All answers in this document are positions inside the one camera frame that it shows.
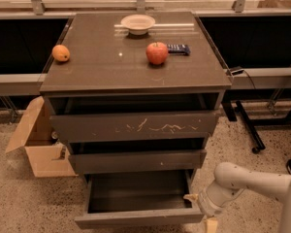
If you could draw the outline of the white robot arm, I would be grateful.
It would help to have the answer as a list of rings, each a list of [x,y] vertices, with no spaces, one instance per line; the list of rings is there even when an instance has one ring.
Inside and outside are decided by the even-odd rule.
[[[278,233],[291,233],[291,175],[256,172],[231,162],[219,163],[212,183],[184,200],[198,206],[206,216],[205,233],[217,233],[217,216],[244,190],[251,190],[283,204]]]

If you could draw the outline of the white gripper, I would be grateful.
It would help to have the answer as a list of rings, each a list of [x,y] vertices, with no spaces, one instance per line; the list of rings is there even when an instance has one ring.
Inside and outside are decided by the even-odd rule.
[[[217,182],[212,182],[207,188],[197,194],[185,194],[184,200],[197,203],[201,212],[208,216],[204,220],[205,233],[216,233],[218,220],[216,217],[224,208],[240,196],[238,189],[226,188]]]

